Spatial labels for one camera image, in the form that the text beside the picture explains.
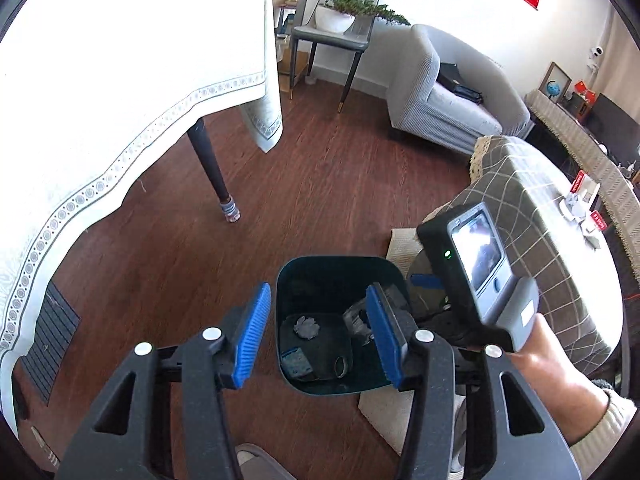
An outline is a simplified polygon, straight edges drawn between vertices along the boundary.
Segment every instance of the device screen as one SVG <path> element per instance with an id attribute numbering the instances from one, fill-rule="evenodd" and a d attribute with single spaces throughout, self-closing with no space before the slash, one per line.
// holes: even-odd
<path id="1" fill-rule="evenodd" d="M 484 213 L 451 232 L 453 243 L 465 267 L 466 276 L 478 290 L 500 262 L 500 246 Z"/>

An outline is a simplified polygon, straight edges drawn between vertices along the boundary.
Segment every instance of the beige sweater sleeve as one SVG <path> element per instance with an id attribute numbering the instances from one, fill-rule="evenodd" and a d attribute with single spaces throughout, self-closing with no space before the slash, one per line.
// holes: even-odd
<path id="1" fill-rule="evenodd" d="M 583 480 L 589 478 L 606 459 L 636 414 L 631 400 L 623 399 L 613 390 L 604 391 L 609 396 L 607 413 L 591 433 L 571 446 Z"/>

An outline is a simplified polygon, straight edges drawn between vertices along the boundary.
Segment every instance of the blue globe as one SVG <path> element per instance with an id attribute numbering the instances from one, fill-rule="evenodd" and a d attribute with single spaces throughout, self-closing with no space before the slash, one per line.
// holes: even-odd
<path id="1" fill-rule="evenodd" d="M 560 85 L 555 81 L 549 81 L 546 84 L 546 91 L 551 97 L 557 97 L 560 95 Z"/>

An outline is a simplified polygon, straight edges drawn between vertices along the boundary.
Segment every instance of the silver screw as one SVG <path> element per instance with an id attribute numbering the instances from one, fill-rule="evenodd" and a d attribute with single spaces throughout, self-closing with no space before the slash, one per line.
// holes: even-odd
<path id="1" fill-rule="evenodd" d="M 136 345 L 136 347 L 133 349 L 133 351 L 136 353 L 136 355 L 148 355 L 149 353 L 151 353 L 153 347 L 151 346 L 151 343 L 138 343 Z"/>
<path id="2" fill-rule="evenodd" d="M 500 348 L 498 345 L 487 345 L 484 348 L 484 353 L 489 357 L 498 358 L 502 355 L 502 348 Z"/>
<path id="3" fill-rule="evenodd" d="M 207 341 L 215 341 L 222 337 L 222 330 L 217 326 L 210 326 L 202 331 L 202 337 Z"/>
<path id="4" fill-rule="evenodd" d="M 433 341 L 433 332 L 430 330 L 416 330 L 415 338 L 421 343 L 430 343 Z"/>

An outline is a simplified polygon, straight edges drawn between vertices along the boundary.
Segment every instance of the black handbag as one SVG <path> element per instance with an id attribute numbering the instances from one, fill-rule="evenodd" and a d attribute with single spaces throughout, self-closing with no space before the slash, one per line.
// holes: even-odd
<path id="1" fill-rule="evenodd" d="M 482 93 L 465 86 L 456 63 L 441 63 L 436 81 L 453 94 L 477 105 L 483 102 Z"/>

